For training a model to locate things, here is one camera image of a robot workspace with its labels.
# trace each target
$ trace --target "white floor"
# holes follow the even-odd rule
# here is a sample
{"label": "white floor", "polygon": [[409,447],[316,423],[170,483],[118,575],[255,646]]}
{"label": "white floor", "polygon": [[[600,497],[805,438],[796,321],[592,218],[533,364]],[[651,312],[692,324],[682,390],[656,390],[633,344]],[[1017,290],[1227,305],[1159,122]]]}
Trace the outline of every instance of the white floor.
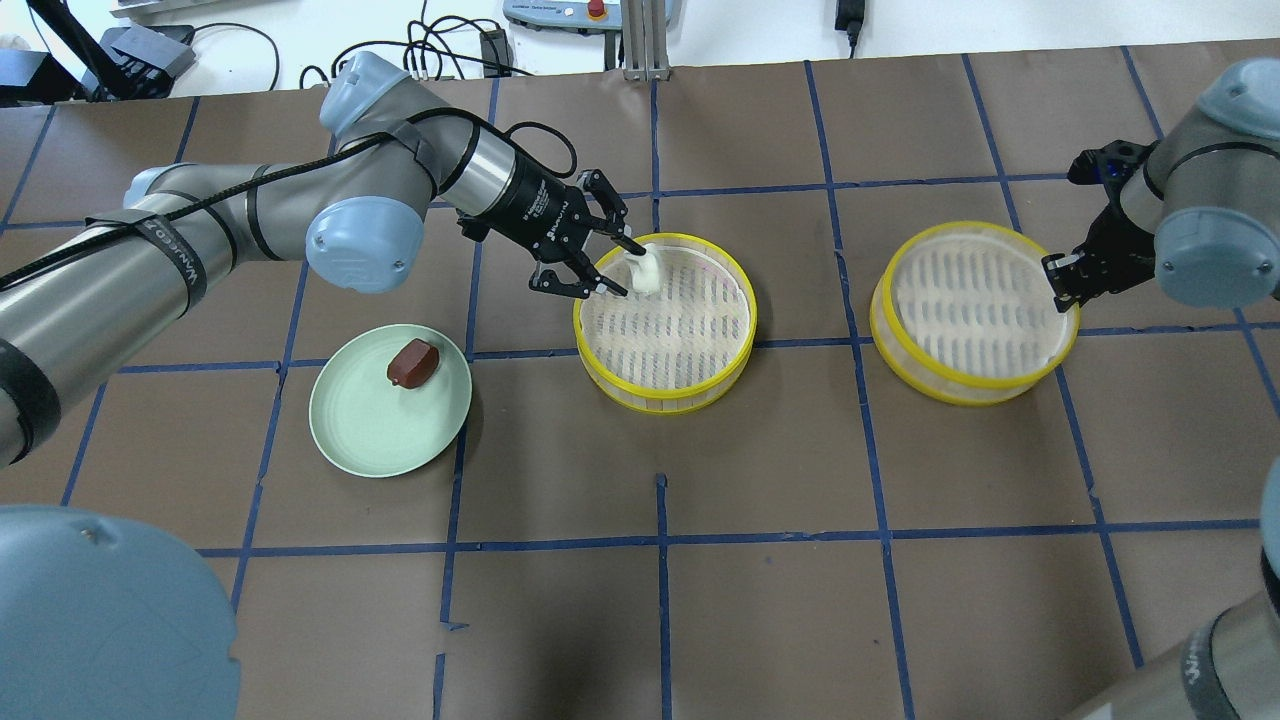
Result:
{"label": "white floor", "polygon": [[[845,58],[849,45],[833,29],[836,0],[676,0],[668,35],[673,65],[772,63]],[[108,12],[110,0],[70,0],[95,35],[125,24]],[[364,40],[403,40],[420,0],[220,0],[187,10],[147,15],[145,24],[232,20],[256,26],[280,46],[278,87],[297,87],[305,65],[325,69],[343,47]],[[428,19],[502,15],[502,0],[428,0]],[[13,32],[40,47],[24,3],[0,3],[0,33]],[[54,54],[73,72],[83,65],[50,32]],[[456,33],[454,50],[479,55],[474,31]],[[508,27],[515,63],[535,74],[603,69],[603,40]],[[928,55],[1050,47],[1148,45],[1197,40],[1280,37],[1277,0],[868,0],[858,56]],[[215,95],[266,88],[271,50],[239,29],[210,29],[195,42],[197,64],[174,95]],[[399,49],[384,50],[399,61]],[[463,64],[467,77],[479,68]],[[316,77],[310,76],[308,83]]]}

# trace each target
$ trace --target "light blue plastic cover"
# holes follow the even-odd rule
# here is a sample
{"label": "light blue plastic cover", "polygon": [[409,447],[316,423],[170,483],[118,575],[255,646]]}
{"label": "light blue plastic cover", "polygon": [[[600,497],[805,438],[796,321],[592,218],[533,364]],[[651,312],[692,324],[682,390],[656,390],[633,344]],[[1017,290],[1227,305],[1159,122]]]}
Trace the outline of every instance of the light blue plastic cover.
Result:
{"label": "light blue plastic cover", "polygon": [[1280,573],[1280,460],[1271,465],[1267,487],[1262,489],[1262,550],[1271,569]]}
{"label": "light blue plastic cover", "polygon": [[422,246],[422,218],[390,197],[348,197],[307,228],[307,261],[321,278],[358,292],[399,287]]}
{"label": "light blue plastic cover", "polygon": [[1196,105],[1231,129],[1280,140],[1280,59],[1253,58],[1231,65]]}
{"label": "light blue plastic cover", "polygon": [[129,183],[129,190],[124,191],[123,208],[133,208],[138,200],[142,200],[147,191],[151,190],[151,186],[155,184],[157,177],[168,173],[173,168],[180,168],[182,165],[189,164],[191,163],[178,163],[177,165],[164,165],[163,168],[147,168],[133,176],[133,182]]}
{"label": "light blue plastic cover", "polygon": [[1280,240],[1226,208],[1185,208],[1156,229],[1156,279],[1169,297],[1197,307],[1244,307],[1280,279]]}
{"label": "light blue plastic cover", "polygon": [[408,72],[367,50],[361,50],[334,78],[320,105],[320,124],[342,137],[387,91]]}
{"label": "light blue plastic cover", "polygon": [[0,717],[232,720],[234,638],[221,584],[173,536],[0,507]]}

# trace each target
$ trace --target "blue joint cap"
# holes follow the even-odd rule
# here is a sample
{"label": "blue joint cap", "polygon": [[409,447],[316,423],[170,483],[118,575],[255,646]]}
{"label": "blue joint cap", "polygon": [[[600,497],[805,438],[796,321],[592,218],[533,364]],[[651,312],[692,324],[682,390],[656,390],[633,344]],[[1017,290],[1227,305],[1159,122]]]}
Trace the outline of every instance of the blue joint cap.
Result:
{"label": "blue joint cap", "polygon": [[175,165],[164,165],[161,168],[147,168],[141,173],[133,176],[133,182],[129,183],[129,190],[124,191],[124,208],[133,208],[138,200],[146,197],[151,186],[155,184],[156,178],[168,173],[174,168],[180,168],[183,165],[189,165],[191,163],[178,163]]}
{"label": "blue joint cap", "polygon": [[422,218],[390,197],[348,197],[307,228],[307,261],[321,278],[358,292],[399,287],[422,246]]}
{"label": "blue joint cap", "polygon": [[342,137],[374,102],[410,77],[408,72],[367,50],[361,50],[334,78],[320,105],[320,124]]}
{"label": "blue joint cap", "polygon": [[1253,58],[1231,65],[1196,105],[1236,132],[1280,140],[1280,59]]}
{"label": "blue joint cap", "polygon": [[1262,550],[1271,569],[1280,573],[1280,460],[1271,465],[1267,486],[1262,488]]}
{"label": "blue joint cap", "polygon": [[1244,307],[1280,281],[1280,240],[1226,208],[1185,208],[1156,229],[1156,279],[1165,295],[1197,307]]}

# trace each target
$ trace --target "robotic arm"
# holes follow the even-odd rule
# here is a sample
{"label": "robotic arm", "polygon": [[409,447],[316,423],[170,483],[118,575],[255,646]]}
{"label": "robotic arm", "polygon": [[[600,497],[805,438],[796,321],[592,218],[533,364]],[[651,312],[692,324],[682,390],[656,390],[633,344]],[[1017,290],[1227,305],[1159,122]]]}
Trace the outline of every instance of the robotic arm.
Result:
{"label": "robotic arm", "polygon": [[[591,233],[635,255],[626,205],[599,170],[567,186],[506,133],[361,53],[320,122],[339,152],[302,165],[145,170],[125,210],[0,278],[0,460],[17,461],[152,337],[246,260],[306,258],[326,281],[385,292],[408,275],[439,196],[463,234],[495,229],[534,256],[530,287],[626,295],[584,251]],[[600,205],[593,217],[585,193]],[[575,279],[561,281],[562,264]]]}
{"label": "robotic arm", "polygon": [[1087,150],[1068,179],[1108,205],[1042,260],[1060,311],[1152,277],[1187,305],[1280,299],[1280,59],[1233,65],[1164,141]]}

